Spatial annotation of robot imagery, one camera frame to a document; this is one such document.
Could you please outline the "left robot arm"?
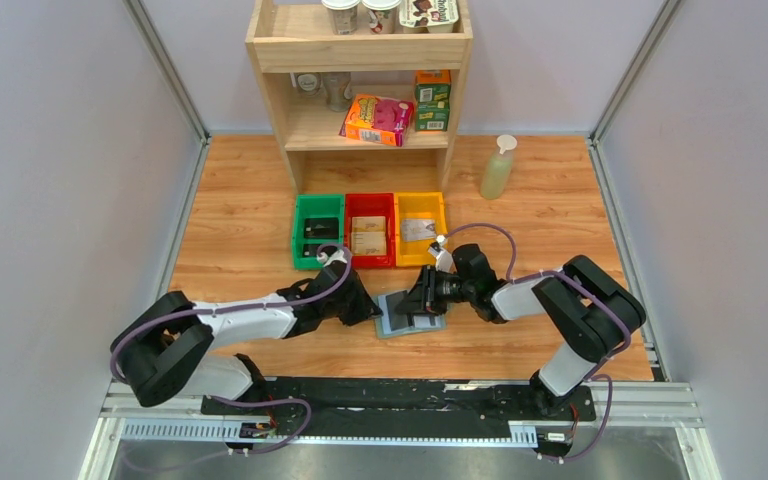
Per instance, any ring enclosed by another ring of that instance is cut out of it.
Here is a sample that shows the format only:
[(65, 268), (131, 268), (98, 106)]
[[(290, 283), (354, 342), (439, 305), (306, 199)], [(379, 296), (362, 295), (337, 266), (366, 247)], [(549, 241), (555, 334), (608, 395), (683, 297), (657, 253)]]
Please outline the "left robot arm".
[(381, 313), (359, 274), (344, 260), (258, 299), (196, 302), (171, 291), (112, 341), (109, 368), (143, 407), (184, 394), (219, 396), (250, 415), (264, 405), (264, 385), (254, 380), (248, 363), (216, 357), (215, 350), (308, 334), (332, 318), (354, 326)]

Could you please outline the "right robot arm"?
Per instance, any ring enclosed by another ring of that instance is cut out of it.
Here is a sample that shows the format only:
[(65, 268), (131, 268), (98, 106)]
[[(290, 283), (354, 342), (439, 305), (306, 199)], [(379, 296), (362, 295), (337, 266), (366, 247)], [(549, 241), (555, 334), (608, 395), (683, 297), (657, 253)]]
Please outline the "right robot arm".
[(484, 321), (504, 324), (545, 314), (563, 338), (530, 378), (530, 403), (541, 417), (565, 411), (581, 384), (626, 349), (647, 320), (641, 302), (585, 255), (554, 270), (504, 280), (475, 243), (457, 247), (447, 267), (426, 265), (391, 311), (410, 319), (438, 317), (467, 303)]

